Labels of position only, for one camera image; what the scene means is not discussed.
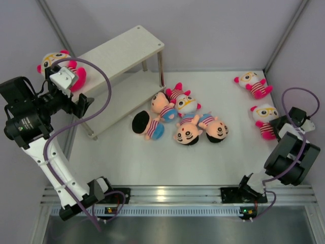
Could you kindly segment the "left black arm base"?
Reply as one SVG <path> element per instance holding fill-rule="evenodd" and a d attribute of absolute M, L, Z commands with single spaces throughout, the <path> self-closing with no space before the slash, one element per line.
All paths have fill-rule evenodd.
<path fill-rule="evenodd" d="M 129 203 L 131 197 L 131 188 L 114 188 L 105 192 L 105 198 L 99 202 L 99 204 L 121 204 L 123 202 L 123 195 L 125 196 L 125 204 Z"/>

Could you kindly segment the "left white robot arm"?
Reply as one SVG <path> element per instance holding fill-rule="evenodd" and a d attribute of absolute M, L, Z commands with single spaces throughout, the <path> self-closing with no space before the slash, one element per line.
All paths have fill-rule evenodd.
<path fill-rule="evenodd" d="M 51 116 L 60 110 L 82 118 L 94 99 L 80 94 L 78 102 L 73 102 L 70 87 L 78 78 L 70 69 L 56 65 L 47 68 L 45 74 L 48 92 L 43 95 L 35 92 L 26 77 L 1 84 L 1 96 L 7 102 L 4 134 L 47 176 L 60 198 L 59 216 L 66 221 L 100 201 L 111 202 L 115 191 L 103 176 L 88 183 L 76 179 L 51 125 Z"/>

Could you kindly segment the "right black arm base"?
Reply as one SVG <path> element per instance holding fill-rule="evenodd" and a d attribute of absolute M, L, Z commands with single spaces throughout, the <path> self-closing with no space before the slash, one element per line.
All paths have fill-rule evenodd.
<path fill-rule="evenodd" d="M 224 187 L 220 189 L 221 201 L 227 203 L 267 203 L 266 195 L 252 189 L 240 189 L 239 187 Z"/>

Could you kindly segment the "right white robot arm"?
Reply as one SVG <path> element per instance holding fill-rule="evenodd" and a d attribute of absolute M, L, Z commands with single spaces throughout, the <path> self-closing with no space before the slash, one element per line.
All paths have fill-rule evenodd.
<path fill-rule="evenodd" d="M 320 148 L 305 138 L 305 133 L 314 129 L 310 117 L 296 107 L 279 117 L 277 110 L 267 104 L 254 106 L 251 111 L 262 137 L 278 141 L 257 181 L 266 183 L 275 179 L 284 185 L 299 185 L 320 153 Z"/>

